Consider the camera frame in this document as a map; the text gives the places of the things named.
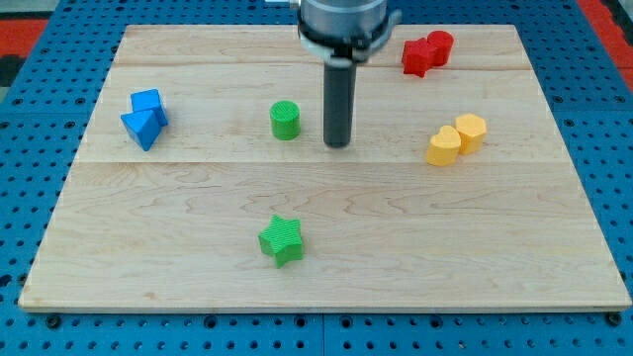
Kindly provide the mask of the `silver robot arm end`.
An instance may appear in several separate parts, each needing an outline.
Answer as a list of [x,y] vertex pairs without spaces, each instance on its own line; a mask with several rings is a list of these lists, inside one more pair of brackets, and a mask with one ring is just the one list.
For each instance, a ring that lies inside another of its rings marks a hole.
[[387,0],[266,0],[294,10],[302,47],[335,68],[365,63],[389,41],[401,10]]

